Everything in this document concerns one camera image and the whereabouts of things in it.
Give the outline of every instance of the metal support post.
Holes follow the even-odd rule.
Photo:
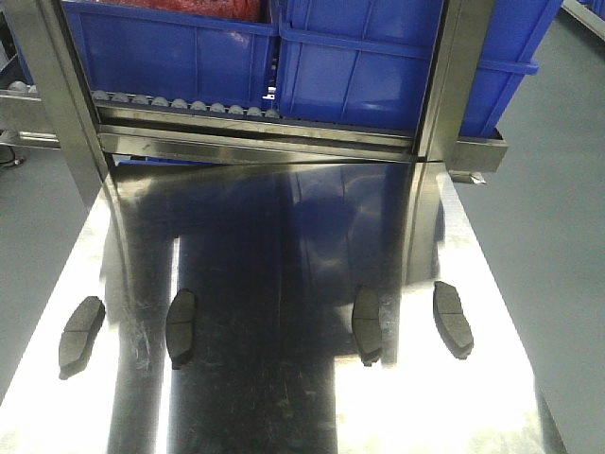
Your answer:
[[[98,116],[61,0],[6,0],[9,23],[87,209],[108,173]]]
[[[444,0],[414,152],[455,162],[455,148],[495,0]]]

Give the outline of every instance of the epoxy floor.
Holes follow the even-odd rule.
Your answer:
[[[489,185],[458,185],[570,454],[605,453],[605,44],[565,13],[499,129]],[[0,170],[0,395],[85,211],[61,154]],[[506,390],[494,390],[505,393]]]

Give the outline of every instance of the reflective metal surface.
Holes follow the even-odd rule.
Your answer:
[[[578,0],[563,0],[563,9],[605,41],[605,21],[582,5]]]
[[[276,164],[335,158],[394,162],[413,159],[409,150],[404,148],[305,137],[224,136],[102,125],[99,138],[103,148],[112,153],[158,157],[167,155],[177,159],[198,158],[218,164]]]
[[[130,104],[97,101],[101,121],[107,125],[131,125],[144,127],[155,125],[177,125],[180,130],[222,131],[231,135],[235,131],[244,134],[251,132],[266,136],[295,136],[312,139],[326,139],[341,142],[366,143],[387,147],[409,148],[411,139],[402,136],[400,131],[378,130],[372,128],[336,125],[300,120],[287,120],[266,117],[238,117],[236,115],[212,113],[207,111],[184,111],[159,106],[139,106]]]
[[[96,137],[95,106],[61,0],[5,0],[4,7],[79,194],[90,208],[108,166]]]
[[[449,168],[495,0],[444,0],[415,154]]]
[[[473,330],[464,361],[435,326],[436,279]],[[371,368],[359,286],[380,301]],[[172,371],[180,288],[199,307],[193,359]],[[89,295],[107,317],[61,381],[61,331]],[[442,164],[118,167],[0,408],[7,453],[533,454],[555,435]]]

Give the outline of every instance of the stainless steel tabletop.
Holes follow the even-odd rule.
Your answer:
[[[458,289],[475,347],[443,343],[433,287]],[[351,317],[379,297],[364,367]],[[164,323],[198,295],[194,355]],[[59,379],[65,323],[107,317]],[[121,166],[82,229],[0,408],[10,453],[551,453],[558,434],[440,164]]]

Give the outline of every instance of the blue plastic bin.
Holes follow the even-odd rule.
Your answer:
[[[593,12],[601,19],[605,19],[605,0],[595,0]]]
[[[63,6],[94,90],[262,107],[276,1],[267,24],[83,0]]]
[[[530,61],[562,0],[499,0],[483,58]],[[360,40],[431,46],[442,0],[289,0],[293,28]]]
[[[430,49],[301,31],[282,21],[280,113],[291,118],[415,131]],[[482,60],[460,133],[488,137],[536,62]]]

